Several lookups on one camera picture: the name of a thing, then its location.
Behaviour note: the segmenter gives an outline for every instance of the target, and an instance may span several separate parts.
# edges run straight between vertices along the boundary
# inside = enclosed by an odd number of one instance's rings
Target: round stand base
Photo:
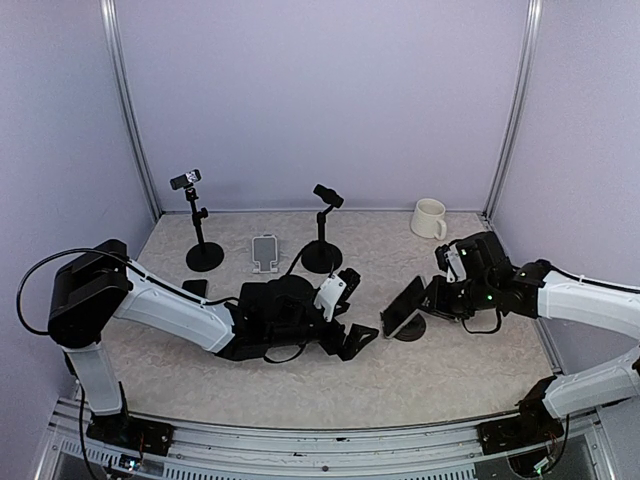
[[[342,252],[327,242],[314,240],[302,254],[302,266],[313,273],[329,273],[342,265]]]
[[[205,242],[204,248],[203,252],[200,245],[195,245],[187,253],[187,267],[194,272],[208,272],[224,260],[224,251],[217,243]]]
[[[400,330],[394,338],[401,342],[415,342],[419,340],[427,331],[427,321],[422,315],[416,315],[407,325]]]

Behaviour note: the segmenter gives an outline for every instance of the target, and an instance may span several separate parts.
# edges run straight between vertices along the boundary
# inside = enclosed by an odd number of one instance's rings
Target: beige floor
[[[328,240],[355,268],[362,283],[343,323],[379,326],[379,312],[417,274],[437,273],[433,251],[442,242],[416,237],[406,212],[335,212]],[[474,214],[450,214],[449,235],[482,230]],[[284,271],[315,236],[313,213],[216,214],[205,220],[205,236],[220,243],[226,258],[216,270],[197,274],[184,256],[195,242],[190,217],[166,215],[154,230],[140,263],[177,285],[207,278],[209,298],[238,295],[245,281],[268,280],[251,273],[251,238],[273,233],[280,241]],[[319,285],[324,276],[300,273]],[[491,312],[470,327],[487,328]],[[211,423],[282,428],[382,427],[441,422],[511,410],[529,388],[550,374],[530,320],[508,316],[496,335],[472,336],[460,325],[428,319],[414,343],[378,338],[343,363],[311,345],[297,360],[270,365],[233,363],[163,332],[112,322],[104,339],[133,411]],[[285,358],[289,351],[273,352]]]

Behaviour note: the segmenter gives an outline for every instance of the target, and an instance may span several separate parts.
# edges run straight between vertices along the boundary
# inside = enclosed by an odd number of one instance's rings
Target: white phone stand
[[[275,235],[265,234],[251,241],[253,273],[278,273],[278,239]]]

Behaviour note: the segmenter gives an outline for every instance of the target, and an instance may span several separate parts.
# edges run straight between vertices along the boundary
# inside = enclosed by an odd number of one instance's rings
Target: smartphone
[[[385,337],[395,337],[413,319],[418,306],[427,296],[426,286],[425,279],[421,275],[416,276],[382,312],[382,332]]]

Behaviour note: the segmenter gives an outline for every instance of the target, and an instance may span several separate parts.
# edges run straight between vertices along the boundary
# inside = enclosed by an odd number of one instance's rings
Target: black phone
[[[207,288],[209,287],[209,282],[204,279],[199,280],[185,280],[182,282],[182,289],[187,292],[191,292],[194,295],[198,295],[202,298],[207,298]]]
[[[427,296],[424,279],[418,275],[382,312],[382,330],[389,337],[404,327]]]

